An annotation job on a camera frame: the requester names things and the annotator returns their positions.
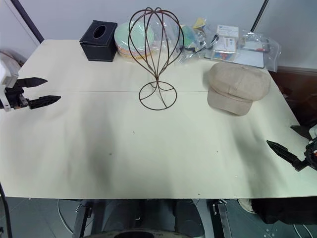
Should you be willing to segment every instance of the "table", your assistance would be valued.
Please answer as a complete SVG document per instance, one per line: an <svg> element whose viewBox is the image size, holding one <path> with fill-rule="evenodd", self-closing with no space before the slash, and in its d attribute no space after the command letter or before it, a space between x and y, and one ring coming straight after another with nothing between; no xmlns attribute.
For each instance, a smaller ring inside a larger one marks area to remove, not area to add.
<svg viewBox="0 0 317 238"><path fill-rule="evenodd" d="M36 198L267 198L317 195L317 173L296 172L266 140L299 158L307 140L276 84L246 116L212 109L206 72L215 62L171 65L176 103L138 100L151 79L136 63L87 61L78 41L46 40L20 78L48 80L25 97L53 105L0 112L0 181L7 196Z"/></svg>

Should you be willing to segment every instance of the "floor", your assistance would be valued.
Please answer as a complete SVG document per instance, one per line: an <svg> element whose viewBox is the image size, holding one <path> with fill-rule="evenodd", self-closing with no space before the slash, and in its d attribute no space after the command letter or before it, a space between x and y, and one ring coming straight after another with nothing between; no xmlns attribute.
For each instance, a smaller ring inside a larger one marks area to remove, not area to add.
<svg viewBox="0 0 317 238"><path fill-rule="evenodd" d="M56 199L7 198L10 208L12 233L14 238L71 238L71 233L63 226ZM206 238L213 238L210 214L204 199L194 200L201 214ZM61 200L60 210L72 228L75 224L78 201ZM111 212L115 201L107 201L105 217ZM258 216L244 211L236 200L227 201L228 218L233 238L297 238L293 227L282 222L267 225ZM89 235L93 216L88 219L85 235ZM0 209L0 226L5 227L3 208ZM297 226L303 238L308 234L302 226ZM317 238L317 226L307 226Z"/></svg>

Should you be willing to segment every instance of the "black tissue box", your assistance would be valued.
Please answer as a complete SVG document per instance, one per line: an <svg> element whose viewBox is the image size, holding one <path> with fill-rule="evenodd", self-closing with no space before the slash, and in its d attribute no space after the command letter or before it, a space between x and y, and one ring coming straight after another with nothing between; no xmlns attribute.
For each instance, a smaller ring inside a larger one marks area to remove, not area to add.
<svg viewBox="0 0 317 238"><path fill-rule="evenodd" d="M114 42L114 31L117 23L93 21L83 37L80 45L89 61L112 62L117 47Z"/></svg>

